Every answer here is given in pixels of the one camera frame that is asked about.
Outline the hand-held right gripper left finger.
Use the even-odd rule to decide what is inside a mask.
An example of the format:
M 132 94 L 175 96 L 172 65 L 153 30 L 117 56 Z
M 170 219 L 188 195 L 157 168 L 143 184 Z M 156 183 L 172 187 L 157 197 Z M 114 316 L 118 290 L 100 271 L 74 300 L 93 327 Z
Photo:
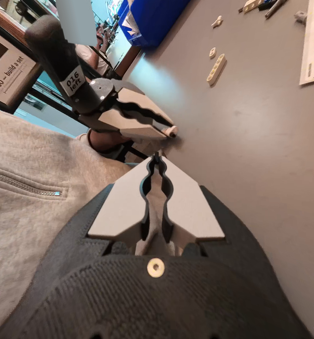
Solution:
M 146 195 L 154 164 L 151 156 L 116 180 L 88 231 L 90 238 L 123 242 L 128 247 L 146 240 L 150 230 Z

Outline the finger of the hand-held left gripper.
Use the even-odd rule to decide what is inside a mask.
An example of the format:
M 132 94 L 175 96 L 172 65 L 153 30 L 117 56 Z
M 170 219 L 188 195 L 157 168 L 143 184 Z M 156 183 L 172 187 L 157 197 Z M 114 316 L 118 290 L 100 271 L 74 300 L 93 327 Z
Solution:
M 117 106 L 141 123 L 150 119 L 167 127 L 175 126 L 172 119 L 145 94 L 128 88 L 123 87 L 118 92 Z
M 154 127 L 153 119 L 134 113 L 134 116 L 125 117 L 117 109 L 110 109 L 102 113 L 98 121 L 119 130 L 121 135 L 132 140 L 164 140 L 169 137 Z

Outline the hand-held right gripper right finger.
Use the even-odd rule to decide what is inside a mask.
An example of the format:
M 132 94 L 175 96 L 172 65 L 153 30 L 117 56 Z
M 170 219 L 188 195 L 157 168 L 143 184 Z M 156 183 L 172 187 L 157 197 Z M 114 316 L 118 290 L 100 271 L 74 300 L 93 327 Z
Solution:
M 190 243 L 225 239 L 199 184 L 166 157 L 159 157 L 161 190 L 166 197 L 162 234 L 166 243 L 185 249 Z

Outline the white lego beam with holes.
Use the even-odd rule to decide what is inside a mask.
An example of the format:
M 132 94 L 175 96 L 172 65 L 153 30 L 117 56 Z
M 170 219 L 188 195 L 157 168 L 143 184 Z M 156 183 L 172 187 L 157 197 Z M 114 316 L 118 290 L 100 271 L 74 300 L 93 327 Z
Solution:
M 213 66 L 212 70 L 210 71 L 210 74 L 207 77 L 207 83 L 209 86 L 214 85 L 219 75 L 221 74 L 222 69 L 224 68 L 226 62 L 227 62 L 226 56 L 223 53 L 218 57 L 215 65 Z

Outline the thick white lego beam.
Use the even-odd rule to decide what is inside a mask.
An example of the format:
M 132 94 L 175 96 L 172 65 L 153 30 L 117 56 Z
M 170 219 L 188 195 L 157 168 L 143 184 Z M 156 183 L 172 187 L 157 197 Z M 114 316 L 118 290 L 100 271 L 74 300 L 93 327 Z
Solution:
M 243 13 L 247 13 L 253 10 L 263 3 L 264 3 L 264 0 L 248 0 L 243 6 Z

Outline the grey lego axle pin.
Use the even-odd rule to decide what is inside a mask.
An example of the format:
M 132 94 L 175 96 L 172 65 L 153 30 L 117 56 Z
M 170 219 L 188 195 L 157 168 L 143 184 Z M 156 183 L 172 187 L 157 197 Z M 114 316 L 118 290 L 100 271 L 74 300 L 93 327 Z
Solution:
M 277 0 L 269 11 L 265 14 L 265 19 L 271 18 L 288 0 Z

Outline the person's left hand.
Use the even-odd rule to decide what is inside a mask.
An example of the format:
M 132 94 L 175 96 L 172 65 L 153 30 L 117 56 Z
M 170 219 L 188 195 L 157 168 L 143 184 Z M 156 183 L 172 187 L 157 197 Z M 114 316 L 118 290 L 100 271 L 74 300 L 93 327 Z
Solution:
M 122 144 L 132 141 L 131 138 L 121 135 L 119 132 L 96 132 L 90 130 L 88 133 L 88 142 L 90 146 L 99 153 L 110 153 Z

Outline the blue plastic bin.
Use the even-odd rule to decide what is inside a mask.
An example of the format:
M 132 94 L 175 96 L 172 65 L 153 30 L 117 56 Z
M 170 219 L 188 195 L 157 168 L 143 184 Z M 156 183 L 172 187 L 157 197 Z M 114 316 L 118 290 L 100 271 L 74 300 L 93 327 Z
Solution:
M 154 49 L 161 44 L 189 2 L 189 0 L 123 1 L 118 11 L 119 26 L 132 46 Z M 130 36 L 122 26 L 129 10 L 138 24 L 140 35 Z

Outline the grey zip sweatshirt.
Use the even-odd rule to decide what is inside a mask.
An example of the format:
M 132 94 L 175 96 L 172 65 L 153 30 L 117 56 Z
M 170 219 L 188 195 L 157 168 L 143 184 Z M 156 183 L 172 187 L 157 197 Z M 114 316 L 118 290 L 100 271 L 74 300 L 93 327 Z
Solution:
M 0 326 L 62 227 L 130 170 L 95 151 L 89 131 L 71 138 L 0 111 Z

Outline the brown wooden desk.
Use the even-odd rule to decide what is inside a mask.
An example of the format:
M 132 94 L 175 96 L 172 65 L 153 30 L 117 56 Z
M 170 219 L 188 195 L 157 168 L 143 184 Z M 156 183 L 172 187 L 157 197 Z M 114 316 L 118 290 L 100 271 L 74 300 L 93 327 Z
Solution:
M 23 51 L 27 56 L 31 57 L 36 63 L 38 63 L 36 57 L 34 56 L 32 51 L 29 49 L 27 43 L 25 42 L 24 34 L 25 34 L 24 28 L 19 23 L 17 23 L 14 19 L 12 19 L 8 14 L 6 14 L 6 12 L 2 9 L 2 7 L 0 7 L 0 35 L 3 36 L 9 42 L 11 42 L 15 47 Z M 40 73 L 38 74 L 37 79 L 39 78 L 42 72 L 43 72 L 43 68 L 40 65 Z M 7 112 L 1 109 L 0 110 L 13 114 L 16 111 L 16 109 L 13 110 L 12 112 Z

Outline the white wall poster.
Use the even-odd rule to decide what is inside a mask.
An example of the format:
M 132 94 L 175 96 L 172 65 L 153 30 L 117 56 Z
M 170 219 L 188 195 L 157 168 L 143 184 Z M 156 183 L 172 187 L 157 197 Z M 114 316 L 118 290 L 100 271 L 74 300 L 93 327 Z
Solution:
M 0 109 L 12 112 L 40 73 L 40 65 L 0 35 Z

